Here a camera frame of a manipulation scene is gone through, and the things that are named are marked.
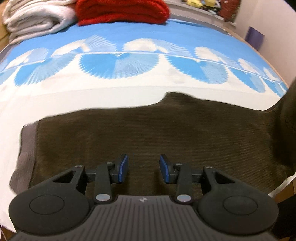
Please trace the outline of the dark red cushion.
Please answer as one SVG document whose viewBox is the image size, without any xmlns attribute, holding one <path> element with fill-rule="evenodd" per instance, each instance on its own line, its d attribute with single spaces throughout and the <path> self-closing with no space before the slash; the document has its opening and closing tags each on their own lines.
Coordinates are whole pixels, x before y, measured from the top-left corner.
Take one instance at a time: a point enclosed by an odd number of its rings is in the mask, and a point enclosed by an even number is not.
<svg viewBox="0 0 296 241">
<path fill-rule="evenodd" d="M 224 21 L 234 22 L 240 4 L 241 0 L 221 0 L 218 15 L 224 18 Z"/>
</svg>

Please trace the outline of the purple paper bag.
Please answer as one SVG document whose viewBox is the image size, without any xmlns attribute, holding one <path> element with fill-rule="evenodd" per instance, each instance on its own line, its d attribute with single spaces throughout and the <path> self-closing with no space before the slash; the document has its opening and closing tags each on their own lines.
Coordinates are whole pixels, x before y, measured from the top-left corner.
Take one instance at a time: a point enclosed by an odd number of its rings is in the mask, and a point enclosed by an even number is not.
<svg viewBox="0 0 296 241">
<path fill-rule="evenodd" d="M 255 50 L 259 51 L 264 41 L 264 35 L 253 27 L 249 27 L 245 36 L 245 41 L 248 42 Z"/>
</svg>

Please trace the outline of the blue white patterned bedsheet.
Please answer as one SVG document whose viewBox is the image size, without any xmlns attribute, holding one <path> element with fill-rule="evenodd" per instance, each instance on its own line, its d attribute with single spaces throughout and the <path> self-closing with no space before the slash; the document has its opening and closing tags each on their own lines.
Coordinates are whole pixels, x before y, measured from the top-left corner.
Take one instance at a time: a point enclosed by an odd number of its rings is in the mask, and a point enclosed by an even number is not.
<svg viewBox="0 0 296 241">
<path fill-rule="evenodd" d="M 72 25 L 1 52 L 1 224 L 20 132 L 45 116 L 160 101 L 166 92 L 265 110 L 287 91 L 271 66 L 219 27 L 169 19 Z"/>
</svg>

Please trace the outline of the dark brown corduroy pants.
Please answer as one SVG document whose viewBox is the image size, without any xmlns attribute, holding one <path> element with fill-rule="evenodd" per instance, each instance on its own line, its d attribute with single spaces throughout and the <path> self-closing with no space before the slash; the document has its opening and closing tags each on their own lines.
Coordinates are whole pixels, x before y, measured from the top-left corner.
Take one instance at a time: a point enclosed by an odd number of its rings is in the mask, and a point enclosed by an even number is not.
<svg viewBox="0 0 296 241">
<path fill-rule="evenodd" d="M 129 157 L 129 195 L 165 195 L 159 157 L 211 165 L 270 193 L 295 173 L 295 85 L 260 111 L 169 92 L 138 108 L 86 109 L 25 125 L 10 188 L 21 193 L 77 164 Z"/>
</svg>

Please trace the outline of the yellow plush toy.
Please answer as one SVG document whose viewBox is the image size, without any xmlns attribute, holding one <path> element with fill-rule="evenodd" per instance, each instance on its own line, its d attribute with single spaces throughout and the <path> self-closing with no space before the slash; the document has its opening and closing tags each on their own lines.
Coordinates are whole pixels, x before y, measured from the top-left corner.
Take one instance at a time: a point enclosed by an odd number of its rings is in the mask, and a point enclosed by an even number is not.
<svg viewBox="0 0 296 241">
<path fill-rule="evenodd" d="M 189 6 L 201 8 L 203 6 L 214 8 L 217 5 L 216 0 L 187 0 Z"/>
</svg>

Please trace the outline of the red folded blanket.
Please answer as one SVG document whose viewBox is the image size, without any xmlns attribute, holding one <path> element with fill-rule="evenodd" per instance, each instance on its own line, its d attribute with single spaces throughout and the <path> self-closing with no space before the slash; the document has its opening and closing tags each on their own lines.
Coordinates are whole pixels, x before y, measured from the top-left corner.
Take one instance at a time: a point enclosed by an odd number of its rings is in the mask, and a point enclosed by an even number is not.
<svg viewBox="0 0 296 241">
<path fill-rule="evenodd" d="M 136 22 L 163 24 L 170 16 L 164 1 L 76 1 L 78 24 Z"/>
</svg>

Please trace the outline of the white folded quilt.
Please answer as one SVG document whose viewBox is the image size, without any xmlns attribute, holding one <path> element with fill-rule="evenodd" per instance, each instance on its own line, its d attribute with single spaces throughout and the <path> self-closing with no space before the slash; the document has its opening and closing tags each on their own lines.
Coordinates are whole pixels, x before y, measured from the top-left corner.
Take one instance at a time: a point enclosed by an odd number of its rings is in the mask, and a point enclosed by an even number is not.
<svg viewBox="0 0 296 241">
<path fill-rule="evenodd" d="M 54 34 L 77 21 L 76 1 L 8 1 L 2 21 L 10 44 Z"/>
</svg>

